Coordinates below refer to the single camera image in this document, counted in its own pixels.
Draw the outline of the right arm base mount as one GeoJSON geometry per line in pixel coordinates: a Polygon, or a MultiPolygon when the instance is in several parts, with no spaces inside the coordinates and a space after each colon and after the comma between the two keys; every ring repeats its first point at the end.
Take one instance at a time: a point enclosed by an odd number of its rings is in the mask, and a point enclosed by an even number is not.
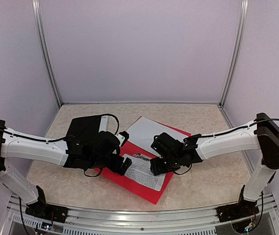
{"type": "Polygon", "coordinates": [[[227,204],[224,206],[219,206],[216,208],[219,222],[236,220],[251,215],[257,215],[259,213],[257,201],[252,202],[244,199],[244,189],[245,185],[242,187],[240,191],[238,202],[233,204],[227,204]]]}

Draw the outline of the printed sheet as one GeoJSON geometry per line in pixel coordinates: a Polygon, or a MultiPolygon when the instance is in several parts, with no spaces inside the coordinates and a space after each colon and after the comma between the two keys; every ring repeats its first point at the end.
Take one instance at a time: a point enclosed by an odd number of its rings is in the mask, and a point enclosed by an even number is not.
{"type": "Polygon", "coordinates": [[[155,176],[150,169],[150,161],[134,158],[128,154],[124,154],[123,158],[128,158],[132,161],[132,164],[128,167],[124,174],[125,177],[147,188],[155,191],[161,191],[165,181],[165,174],[155,176]]]}

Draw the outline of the white paper sheet underneath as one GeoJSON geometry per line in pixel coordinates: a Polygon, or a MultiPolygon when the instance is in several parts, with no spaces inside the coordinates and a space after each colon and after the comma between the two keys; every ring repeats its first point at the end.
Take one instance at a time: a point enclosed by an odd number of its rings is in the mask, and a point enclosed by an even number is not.
{"type": "Polygon", "coordinates": [[[144,116],[137,119],[126,131],[130,135],[128,140],[130,143],[158,157],[160,154],[151,148],[155,136],[165,132],[175,140],[182,142],[184,138],[191,135],[188,132],[158,123],[144,116]]]}

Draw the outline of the red plastic folder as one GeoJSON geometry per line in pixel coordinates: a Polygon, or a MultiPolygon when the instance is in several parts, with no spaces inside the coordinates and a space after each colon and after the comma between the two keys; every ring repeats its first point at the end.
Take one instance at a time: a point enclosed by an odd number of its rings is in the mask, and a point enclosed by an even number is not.
{"type": "MultiPolygon", "coordinates": [[[[121,156],[123,156],[124,154],[128,154],[131,156],[133,154],[143,154],[143,155],[150,157],[151,159],[158,157],[158,156],[155,156],[155,155],[141,149],[140,147],[130,143],[129,141],[127,141],[126,144],[124,144],[124,146],[121,148],[121,156]]],[[[160,200],[161,196],[163,195],[165,189],[167,188],[167,186],[174,174],[165,173],[165,181],[164,181],[161,191],[155,191],[153,189],[142,186],[142,185],[136,183],[135,181],[125,177],[124,175],[120,176],[117,173],[113,173],[112,171],[110,171],[107,168],[103,169],[101,175],[103,177],[107,178],[108,180],[116,183],[117,185],[127,189],[128,191],[132,192],[133,194],[135,194],[155,205],[160,200]]]]}

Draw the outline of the black clip folder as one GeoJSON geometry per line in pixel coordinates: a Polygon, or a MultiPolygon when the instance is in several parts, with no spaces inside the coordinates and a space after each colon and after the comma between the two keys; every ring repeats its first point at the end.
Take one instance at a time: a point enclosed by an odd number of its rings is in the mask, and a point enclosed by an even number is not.
{"type": "Polygon", "coordinates": [[[76,149],[79,146],[97,148],[102,142],[109,139],[111,133],[99,130],[101,120],[101,115],[72,119],[66,134],[68,150],[76,149]]]}

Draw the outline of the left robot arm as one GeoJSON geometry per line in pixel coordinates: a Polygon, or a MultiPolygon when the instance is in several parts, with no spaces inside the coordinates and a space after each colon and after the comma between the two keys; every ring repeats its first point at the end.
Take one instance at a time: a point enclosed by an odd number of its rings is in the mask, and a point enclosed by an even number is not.
{"type": "Polygon", "coordinates": [[[102,128],[102,115],[72,119],[65,137],[49,139],[20,133],[0,120],[0,182],[17,194],[38,216],[51,214],[43,190],[31,184],[9,162],[20,158],[87,171],[104,168],[123,176],[132,160],[120,155],[129,134],[102,128]]]}

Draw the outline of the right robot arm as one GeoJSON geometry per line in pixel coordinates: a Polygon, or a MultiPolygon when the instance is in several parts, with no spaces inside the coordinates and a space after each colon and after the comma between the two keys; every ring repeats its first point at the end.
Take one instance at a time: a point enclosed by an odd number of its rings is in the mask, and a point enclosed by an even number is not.
{"type": "Polygon", "coordinates": [[[259,151],[260,159],[243,187],[242,199],[233,207],[237,217],[244,217],[279,170],[277,122],[279,118],[258,113],[254,120],[241,126],[217,133],[191,135],[181,141],[163,132],[156,135],[151,144],[159,157],[151,159],[150,170],[155,176],[177,173],[182,166],[191,167],[220,155],[259,151]]]}

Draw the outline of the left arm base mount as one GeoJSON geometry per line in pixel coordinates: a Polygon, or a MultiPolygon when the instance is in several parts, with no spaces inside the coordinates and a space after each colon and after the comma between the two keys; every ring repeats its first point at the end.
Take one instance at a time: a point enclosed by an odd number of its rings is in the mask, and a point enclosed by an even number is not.
{"type": "Polygon", "coordinates": [[[65,223],[69,209],[46,202],[44,191],[36,186],[38,193],[37,201],[26,205],[25,213],[51,222],[65,223]]]}

